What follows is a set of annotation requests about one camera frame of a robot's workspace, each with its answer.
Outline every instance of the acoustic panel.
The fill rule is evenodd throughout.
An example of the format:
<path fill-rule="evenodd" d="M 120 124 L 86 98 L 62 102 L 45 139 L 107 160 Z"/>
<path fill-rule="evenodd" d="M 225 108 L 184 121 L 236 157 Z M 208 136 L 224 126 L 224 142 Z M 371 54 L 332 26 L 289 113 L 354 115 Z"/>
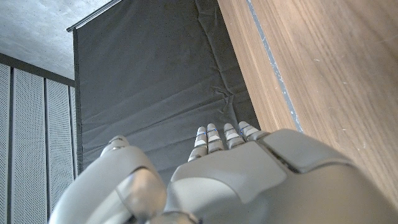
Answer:
<path fill-rule="evenodd" d="M 7 221 L 10 71 L 0 64 L 0 224 Z"/>
<path fill-rule="evenodd" d="M 50 209 L 73 182 L 72 133 L 68 86 L 47 82 L 47 139 L 49 144 Z"/>
<path fill-rule="evenodd" d="M 47 222 L 44 80 L 14 70 L 11 223 Z"/>

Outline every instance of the wooden panel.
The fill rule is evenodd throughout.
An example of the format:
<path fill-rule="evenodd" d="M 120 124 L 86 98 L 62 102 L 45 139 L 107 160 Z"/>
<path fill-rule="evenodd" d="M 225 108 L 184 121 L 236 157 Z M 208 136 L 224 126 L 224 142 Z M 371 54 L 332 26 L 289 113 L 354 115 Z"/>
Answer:
<path fill-rule="evenodd" d="M 398 2 L 251 2 L 304 133 L 352 158 L 398 207 Z M 251 59 L 241 48 L 265 52 L 258 33 L 228 25 L 250 24 L 252 16 L 243 13 L 248 4 L 219 4 L 243 68 Z M 234 15 L 225 16 L 227 11 Z M 264 54 L 262 60 L 269 63 Z M 242 69 L 245 80 L 275 79 L 262 69 L 267 68 L 259 68 L 258 78 Z M 257 86 L 250 94 L 262 91 Z M 252 102 L 255 108 L 262 103 L 260 98 Z"/>
<path fill-rule="evenodd" d="M 261 129 L 295 129 L 247 5 L 219 1 Z"/>

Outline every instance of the metal rod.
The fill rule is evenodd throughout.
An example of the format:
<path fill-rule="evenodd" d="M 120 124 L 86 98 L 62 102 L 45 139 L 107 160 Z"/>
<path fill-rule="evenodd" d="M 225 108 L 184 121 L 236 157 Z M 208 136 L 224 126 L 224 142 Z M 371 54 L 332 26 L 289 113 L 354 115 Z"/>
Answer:
<path fill-rule="evenodd" d="M 95 17 L 99 16 L 101 13 L 103 13 L 104 11 L 107 11 L 110 7 L 114 6 L 115 4 L 117 4 L 119 1 L 122 0 L 112 0 L 108 3 L 106 3 L 104 6 L 102 6 L 101 8 L 95 10 L 94 12 L 92 12 L 90 15 L 84 17 L 82 20 L 80 20 L 79 22 L 75 23 L 74 25 L 72 25 L 71 27 L 67 28 L 68 32 L 71 32 L 74 28 L 78 28 L 84 24 L 86 24 L 87 22 L 91 21 L 92 19 L 94 19 Z"/>

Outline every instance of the ceiling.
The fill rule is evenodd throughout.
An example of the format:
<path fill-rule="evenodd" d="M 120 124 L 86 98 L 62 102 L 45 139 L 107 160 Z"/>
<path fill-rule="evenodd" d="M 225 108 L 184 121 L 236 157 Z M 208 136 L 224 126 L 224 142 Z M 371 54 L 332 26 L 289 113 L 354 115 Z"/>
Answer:
<path fill-rule="evenodd" d="M 75 79 L 66 31 L 109 0 L 0 0 L 0 53 Z"/>

